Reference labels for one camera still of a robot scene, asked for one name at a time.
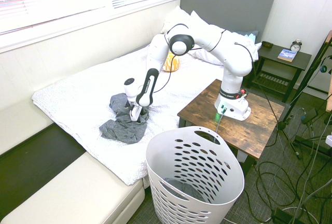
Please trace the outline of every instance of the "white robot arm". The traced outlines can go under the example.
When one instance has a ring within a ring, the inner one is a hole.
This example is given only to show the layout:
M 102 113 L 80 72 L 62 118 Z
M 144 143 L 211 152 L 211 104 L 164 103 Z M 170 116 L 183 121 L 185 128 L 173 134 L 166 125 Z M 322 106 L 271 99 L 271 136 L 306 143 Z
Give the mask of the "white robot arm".
M 221 33 L 211 25 L 204 29 L 189 29 L 184 24 L 178 24 L 166 35 L 158 34 L 153 38 L 147 55 L 147 74 L 144 84 L 137 90 L 133 78 L 124 83 L 133 121 L 137 121 L 142 107 L 152 104 L 156 80 L 169 49 L 175 55 L 184 55 L 193 48 L 194 44 L 213 54 L 225 67 L 222 85 L 215 102 L 217 111 L 241 121 L 250 115 L 251 109 L 241 90 L 243 76 L 252 70 L 249 51 L 238 45 L 234 35 L 229 31 Z

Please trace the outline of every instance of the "white laundry basket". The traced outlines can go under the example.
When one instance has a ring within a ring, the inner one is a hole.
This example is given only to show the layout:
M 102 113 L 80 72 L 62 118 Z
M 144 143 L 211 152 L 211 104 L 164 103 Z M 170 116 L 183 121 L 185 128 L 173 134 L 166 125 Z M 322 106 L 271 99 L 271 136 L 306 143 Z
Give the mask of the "white laundry basket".
M 215 137 L 215 142 L 204 136 Z M 155 210 L 164 224 L 219 224 L 244 188 L 243 172 L 235 156 L 218 134 L 204 127 L 156 135 L 148 144 L 146 161 Z M 206 202 L 181 192 L 165 178 L 192 185 Z

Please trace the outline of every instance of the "window sill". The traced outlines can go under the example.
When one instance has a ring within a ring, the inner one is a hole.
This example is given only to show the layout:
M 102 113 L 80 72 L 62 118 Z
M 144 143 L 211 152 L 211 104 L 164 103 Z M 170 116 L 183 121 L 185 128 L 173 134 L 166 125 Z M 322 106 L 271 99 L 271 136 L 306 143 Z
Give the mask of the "window sill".
M 0 35 L 0 53 L 37 43 L 49 38 L 60 36 L 72 31 L 83 29 L 95 24 L 119 18 L 137 11 L 168 3 L 174 0 L 148 0 L 140 2 L 125 10 L 100 8 L 28 29 Z

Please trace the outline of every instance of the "gray headboard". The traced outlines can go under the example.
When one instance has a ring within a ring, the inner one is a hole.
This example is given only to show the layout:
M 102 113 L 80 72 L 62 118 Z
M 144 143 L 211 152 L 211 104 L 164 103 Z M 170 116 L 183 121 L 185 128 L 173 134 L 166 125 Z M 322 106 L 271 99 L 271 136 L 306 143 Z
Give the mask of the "gray headboard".
M 207 23 L 229 31 L 259 31 L 261 41 L 274 0 L 181 0 L 181 9 L 193 10 Z

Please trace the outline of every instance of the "mattress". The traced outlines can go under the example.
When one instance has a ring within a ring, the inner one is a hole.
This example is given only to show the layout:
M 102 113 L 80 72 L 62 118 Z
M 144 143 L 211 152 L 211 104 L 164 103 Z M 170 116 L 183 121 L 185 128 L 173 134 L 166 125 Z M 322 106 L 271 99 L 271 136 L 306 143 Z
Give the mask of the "mattress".
M 223 67 L 190 54 L 180 57 L 179 69 L 168 84 L 154 94 L 150 118 L 143 138 L 136 144 L 101 137 L 99 127 L 115 114 L 109 107 L 112 95 L 124 93 L 128 78 L 144 78 L 148 47 L 102 63 L 36 91 L 32 100 L 49 118 L 77 140 L 83 148 L 116 174 L 126 185 L 147 176 L 145 151 L 155 135 L 176 129 L 177 113 L 215 79 L 223 77 Z M 155 91 L 169 78 L 161 72 Z

